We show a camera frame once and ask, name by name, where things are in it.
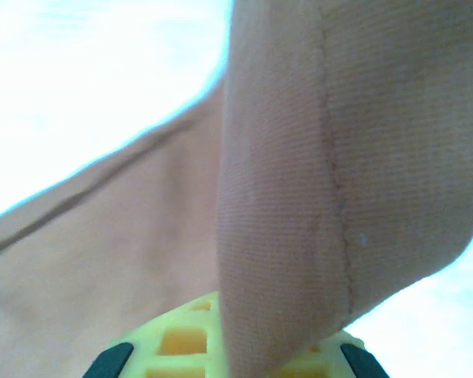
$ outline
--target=black rubber piece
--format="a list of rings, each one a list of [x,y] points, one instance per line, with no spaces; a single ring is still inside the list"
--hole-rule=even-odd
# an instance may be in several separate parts
[[[83,378],[118,378],[132,352],[131,343],[112,346],[93,361]]]
[[[348,343],[341,344],[340,349],[356,378],[389,378],[370,352]]]

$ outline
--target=beige fabric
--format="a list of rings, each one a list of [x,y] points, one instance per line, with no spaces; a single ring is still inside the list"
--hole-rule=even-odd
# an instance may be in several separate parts
[[[470,241],[473,1],[236,0],[232,22],[222,316],[232,377],[261,378]]]
[[[0,218],[7,239],[149,150],[0,253],[0,378],[82,377],[110,340],[217,290],[221,94]]]

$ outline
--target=square hole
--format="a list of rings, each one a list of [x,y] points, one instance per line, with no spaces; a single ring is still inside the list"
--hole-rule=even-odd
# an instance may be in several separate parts
[[[180,356],[207,352],[207,332],[203,328],[167,328],[159,355]]]
[[[318,345],[311,346],[308,348],[308,353],[321,353],[321,348]]]
[[[329,378],[329,376],[326,370],[321,368],[283,368],[270,378]]]
[[[204,302],[204,303],[199,303],[196,306],[194,306],[192,309],[194,311],[210,311],[210,308],[212,307],[212,303],[210,302]]]
[[[205,378],[205,368],[148,369],[145,378]]]

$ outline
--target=stitching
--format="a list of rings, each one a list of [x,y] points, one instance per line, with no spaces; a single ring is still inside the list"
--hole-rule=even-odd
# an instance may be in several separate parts
[[[173,141],[173,137],[175,135],[182,132],[187,132],[188,130],[193,129],[196,125],[198,125],[197,122],[186,120],[182,121],[178,127],[167,129],[163,132],[157,132],[154,130],[152,134],[149,135],[149,138],[152,137],[152,140],[145,146],[145,148],[137,151],[126,160],[116,164],[114,167],[111,167],[89,188],[69,196],[27,226],[21,228],[11,236],[0,240],[0,253],[10,248],[12,245],[16,244],[25,237],[31,235],[32,233],[37,232],[39,229],[43,228],[68,211],[84,204],[92,195],[102,190],[104,187],[106,187],[106,185],[128,171],[128,169],[133,167],[136,163],[142,161],[147,155],[153,154],[154,152],[157,152],[166,145],[170,144]]]
[[[319,10],[320,14],[320,22],[322,23],[322,10]],[[324,126],[327,129],[326,133],[326,144],[329,147],[329,163],[331,168],[331,173],[333,177],[333,185],[335,189],[335,195],[337,197],[337,207],[338,207],[338,214],[340,217],[340,225],[341,225],[341,241],[343,243],[342,254],[344,255],[344,273],[347,279],[347,293],[348,293],[348,303],[347,303],[347,314],[346,318],[342,320],[339,328],[342,329],[350,320],[351,315],[354,312],[354,279],[352,278],[352,262],[348,252],[349,242],[348,242],[348,221],[347,221],[347,208],[346,208],[346,200],[343,193],[344,186],[341,183],[340,174],[338,172],[338,156],[337,156],[337,149],[336,149],[336,142],[335,142],[335,134],[332,127],[332,119],[333,115],[330,112],[329,104],[330,101],[330,93],[328,91],[328,68],[326,65],[326,32],[322,25],[319,25],[319,31],[321,35],[320,41],[320,52],[321,52],[321,64],[322,64],[322,78],[321,78],[321,85],[323,91],[320,98],[322,99],[321,107],[324,109],[326,115],[326,122]]]

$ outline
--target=yellow plastic object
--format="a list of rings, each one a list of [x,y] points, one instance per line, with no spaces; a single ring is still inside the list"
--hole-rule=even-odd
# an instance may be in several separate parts
[[[218,293],[204,295],[149,321],[110,347],[134,347],[119,378],[227,378]],[[312,346],[270,378],[356,378],[342,344],[364,349],[360,339],[340,332]]]

